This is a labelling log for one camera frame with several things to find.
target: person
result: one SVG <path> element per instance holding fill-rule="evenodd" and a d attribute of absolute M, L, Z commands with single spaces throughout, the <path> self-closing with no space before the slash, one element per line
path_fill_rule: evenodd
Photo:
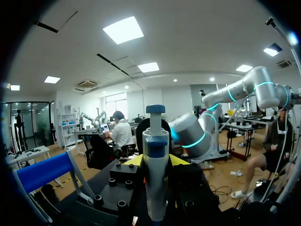
<path fill-rule="evenodd" d="M 114 127 L 111 134 L 109 132 L 105 132 L 106 137 L 115 140 L 119 149 L 125 145 L 133 145 L 134 141 L 132 137 L 132 130 L 130 125 L 124 119 L 123 113 L 116 111 L 113 114 L 113 118 L 117 125 Z"/>
<path fill-rule="evenodd" d="M 256 167 L 260 167 L 263 171 L 268 170 L 270 172 L 275 172 L 279 157 L 281 155 L 286 133 L 287 135 L 285 147 L 281 156 L 278 172 L 289 162 L 289 154 L 292 148 L 293 127 L 289 120 L 287 120 L 287 129 L 285 130 L 286 109 L 282 108 L 281 110 L 279 110 L 279 114 L 280 116 L 278 117 L 278 119 L 274 120 L 273 123 L 269 126 L 267 135 L 263 142 L 266 153 L 251 158 L 248 161 L 245 187 L 242 191 L 233 192 L 231 194 L 231 197 L 233 199 L 247 196 L 247 192 L 251 180 L 254 176 L 254 170 Z M 293 163 L 290 165 L 290 169 L 288 169 L 288 164 L 286 165 L 285 170 L 288 171 L 288 174 L 290 174 L 293 167 Z"/>

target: shorts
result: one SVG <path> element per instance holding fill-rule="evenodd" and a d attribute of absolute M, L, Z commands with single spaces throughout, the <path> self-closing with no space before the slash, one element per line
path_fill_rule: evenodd
<path fill-rule="evenodd" d="M 268 170 L 274 173 L 279 161 L 279 152 L 270 151 L 264 153 L 263 155 L 265 156 L 266 163 L 265 163 L 265 167 L 261 167 L 261 170 L 263 171 Z M 287 163 L 288 163 L 288 159 L 284 160 L 282 156 L 277 172 L 279 173 Z"/>

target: white shirt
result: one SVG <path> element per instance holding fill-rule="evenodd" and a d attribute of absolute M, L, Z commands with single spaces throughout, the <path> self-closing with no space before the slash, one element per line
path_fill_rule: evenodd
<path fill-rule="evenodd" d="M 114 127 L 111 137 L 117 142 L 119 148 L 134 143 L 130 124 L 128 124 L 125 119 L 120 119 L 118 124 Z"/>

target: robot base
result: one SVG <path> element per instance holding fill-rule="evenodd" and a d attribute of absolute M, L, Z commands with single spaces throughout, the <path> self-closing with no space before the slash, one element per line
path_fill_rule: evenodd
<path fill-rule="evenodd" d="M 221 158 L 229 158 L 230 153 L 226 152 L 224 154 L 220 154 L 220 151 L 223 151 L 223 148 L 218 144 L 219 148 L 218 150 L 213 148 L 213 145 L 211 145 L 209 151 L 204 154 L 203 156 L 200 156 L 198 158 L 191 159 L 191 162 L 195 163 L 201 163 L 204 161 L 210 161 L 210 160 L 215 160 L 215 159 L 221 159 Z"/>

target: robotic arm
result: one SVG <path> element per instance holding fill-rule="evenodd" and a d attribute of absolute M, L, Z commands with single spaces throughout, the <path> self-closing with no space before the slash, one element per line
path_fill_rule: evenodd
<path fill-rule="evenodd" d="M 207 108 L 199 119 L 188 113 L 170 124 L 173 139 L 180 141 L 192 158 L 206 155 L 211 146 L 212 133 L 222 114 L 220 103 L 228 103 L 255 93 L 259 108 L 283 107 L 287 110 L 296 104 L 299 95 L 291 87 L 274 84 L 263 66 L 251 70 L 239 81 L 202 98 Z"/>
<path fill-rule="evenodd" d="M 83 128 L 83 118 L 86 118 L 88 120 L 91 121 L 91 125 L 94 126 L 96 129 L 98 129 L 98 126 L 96 124 L 96 121 L 99 122 L 99 120 L 104 116 L 107 115 L 107 113 L 105 111 L 101 112 L 100 115 L 98 115 L 95 119 L 93 119 L 92 117 L 88 116 L 85 113 L 81 113 L 80 117 L 79 117 L 79 123 L 80 123 L 80 127 Z"/>

